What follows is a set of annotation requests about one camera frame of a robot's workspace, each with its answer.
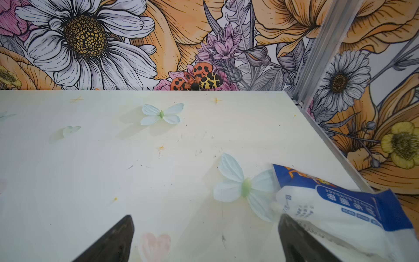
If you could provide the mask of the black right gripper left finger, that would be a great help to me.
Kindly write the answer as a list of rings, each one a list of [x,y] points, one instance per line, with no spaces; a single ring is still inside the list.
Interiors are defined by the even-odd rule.
[[[75,258],[74,262],[127,262],[131,253],[134,230],[132,216],[124,216]]]

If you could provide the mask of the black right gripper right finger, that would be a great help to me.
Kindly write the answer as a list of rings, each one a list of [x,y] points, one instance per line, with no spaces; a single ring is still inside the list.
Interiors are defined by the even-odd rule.
[[[340,262],[338,257],[287,214],[280,217],[278,233],[286,262]]]

